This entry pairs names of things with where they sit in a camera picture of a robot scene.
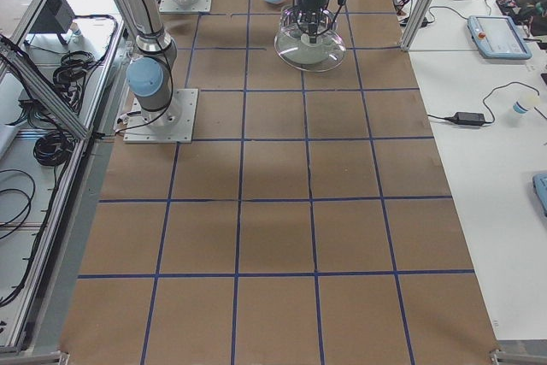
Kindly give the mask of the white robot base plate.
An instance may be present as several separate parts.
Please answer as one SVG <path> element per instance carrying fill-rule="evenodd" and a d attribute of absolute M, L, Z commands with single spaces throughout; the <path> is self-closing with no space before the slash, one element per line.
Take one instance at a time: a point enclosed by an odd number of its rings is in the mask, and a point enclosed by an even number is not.
<path fill-rule="evenodd" d="M 192 141 L 198 100 L 198 89 L 176 89 L 168 110 L 157 120 L 155 116 L 143 111 L 138 99 L 132 102 L 132 111 L 137 115 L 129 117 L 123 140 L 129 144 L 167 144 Z"/>

